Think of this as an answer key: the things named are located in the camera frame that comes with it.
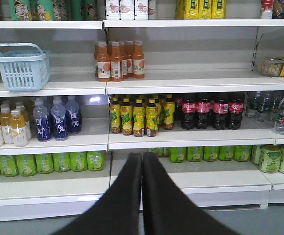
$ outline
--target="water bottle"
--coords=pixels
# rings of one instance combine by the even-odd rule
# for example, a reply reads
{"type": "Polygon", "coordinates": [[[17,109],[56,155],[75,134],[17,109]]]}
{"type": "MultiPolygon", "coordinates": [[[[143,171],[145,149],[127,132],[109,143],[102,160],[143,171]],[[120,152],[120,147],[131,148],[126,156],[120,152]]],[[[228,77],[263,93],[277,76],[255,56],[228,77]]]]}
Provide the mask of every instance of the water bottle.
{"type": "Polygon", "coordinates": [[[284,135],[284,98],[280,101],[275,121],[275,132],[284,135]]]}

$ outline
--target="basket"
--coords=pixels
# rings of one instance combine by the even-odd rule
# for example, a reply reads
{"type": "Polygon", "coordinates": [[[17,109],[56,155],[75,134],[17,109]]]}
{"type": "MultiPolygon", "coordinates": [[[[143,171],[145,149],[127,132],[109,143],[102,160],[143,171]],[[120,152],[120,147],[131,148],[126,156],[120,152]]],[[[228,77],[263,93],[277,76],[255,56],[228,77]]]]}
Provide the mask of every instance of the basket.
{"type": "Polygon", "coordinates": [[[0,47],[32,46],[37,50],[0,52],[0,73],[6,90],[27,92],[40,90],[50,78],[50,51],[33,43],[0,43],[0,47]]]}

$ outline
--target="cola bottle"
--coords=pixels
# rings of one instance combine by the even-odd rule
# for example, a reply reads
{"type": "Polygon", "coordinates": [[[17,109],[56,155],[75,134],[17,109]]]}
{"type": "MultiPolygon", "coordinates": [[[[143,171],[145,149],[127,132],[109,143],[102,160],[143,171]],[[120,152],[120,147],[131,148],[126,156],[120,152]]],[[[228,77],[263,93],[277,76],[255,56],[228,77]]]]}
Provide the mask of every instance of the cola bottle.
{"type": "Polygon", "coordinates": [[[206,129],[210,112],[211,100],[208,93],[199,93],[196,97],[195,122],[197,129],[206,129]]]}
{"type": "Polygon", "coordinates": [[[213,128],[217,130],[226,129],[226,116],[228,113],[228,96],[225,92],[218,92],[215,96],[213,113],[215,120],[213,128]]]}
{"type": "Polygon", "coordinates": [[[194,128],[195,94],[185,93],[182,99],[181,127],[183,129],[194,128]]]}
{"type": "Polygon", "coordinates": [[[237,130],[241,126],[245,95],[243,92],[232,92],[229,95],[229,112],[227,126],[237,130]]]}

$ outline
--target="shelf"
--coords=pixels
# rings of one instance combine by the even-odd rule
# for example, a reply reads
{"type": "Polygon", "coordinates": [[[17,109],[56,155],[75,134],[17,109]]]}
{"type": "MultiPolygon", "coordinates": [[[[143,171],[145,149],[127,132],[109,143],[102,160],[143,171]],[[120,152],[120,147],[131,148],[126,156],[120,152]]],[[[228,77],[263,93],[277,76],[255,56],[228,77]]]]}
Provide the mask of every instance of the shelf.
{"type": "Polygon", "coordinates": [[[56,141],[52,138],[48,142],[39,142],[36,138],[32,138],[24,147],[4,144],[0,147],[0,155],[107,150],[108,128],[107,117],[85,118],[81,132],[69,135],[65,141],[56,141]]]}
{"type": "Polygon", "coordinates": [[[10,92],[0,81],[0,97],[105,94],[106,83],[90,72],[52,73],[50,81],[36,92],[10,92]]]}
{"type": "Polygon", "coordinates": [[[109,82],[107,94],[284,90],[284,82],[252,71],[148,73],[146,78],[109,82]]]}
{"type": "Polygon", "coordinates": [[[193,19],[193,20],[104,20],[105,28],[137,27],[284,27],[284,20],[193,19]]]}

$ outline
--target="basket handle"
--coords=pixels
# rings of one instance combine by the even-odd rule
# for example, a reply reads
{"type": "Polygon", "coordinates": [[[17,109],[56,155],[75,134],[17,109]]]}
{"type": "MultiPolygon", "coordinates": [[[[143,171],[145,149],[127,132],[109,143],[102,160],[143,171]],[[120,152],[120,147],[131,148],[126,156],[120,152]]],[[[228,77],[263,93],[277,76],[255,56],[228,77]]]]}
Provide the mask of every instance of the basket handle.
{"type": "Polygon", "coordinates": [[[0,47],[10,47],[10,46],[31,46],[35,47],[41,54],[43,54],[42,50],[39,48],[38,45],[34,43],[0,43],[0,47]]]}

